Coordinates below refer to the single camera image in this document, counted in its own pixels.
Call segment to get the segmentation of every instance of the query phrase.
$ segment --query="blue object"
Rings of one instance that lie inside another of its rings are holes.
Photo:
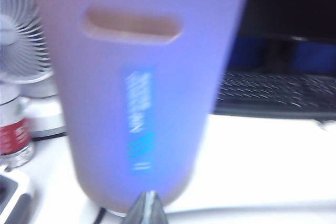
[[[261,51],[265,46],[262,38],[238,37],[233,47],[229,67],[251,69],[261,65]]]
[[[296,49],[292,69],[304,73],[335,74],[336,46],[302,42]]]
[[[130,169],[151,169],[154,152],[154,72],[130,70],[125,79]]]

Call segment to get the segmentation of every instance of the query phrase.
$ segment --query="metal object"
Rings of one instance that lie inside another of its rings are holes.
[[[158,194],[154,191],[144,191],[137,198],[122,224],[168,224]]]

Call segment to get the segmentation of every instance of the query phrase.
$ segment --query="desk fan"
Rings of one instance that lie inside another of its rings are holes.
[[[65,131],[35,0],[0,0],[0,81],[19,84],[32,137]]]

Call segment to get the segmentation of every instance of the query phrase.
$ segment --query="computer keyboard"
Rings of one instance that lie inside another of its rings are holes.
[[[267,118],[336,119],[336,78],[228,72],[215,114]]]

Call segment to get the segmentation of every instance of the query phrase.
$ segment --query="desk surface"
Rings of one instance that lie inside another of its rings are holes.
[[[336,223],[335,134],[311,120],[210,115],[194,176],[165,208],[170,224]],[[93,223],[99,207],[76,181],[67,137],[37,142],[19,169],[36,187],[31,224]]]

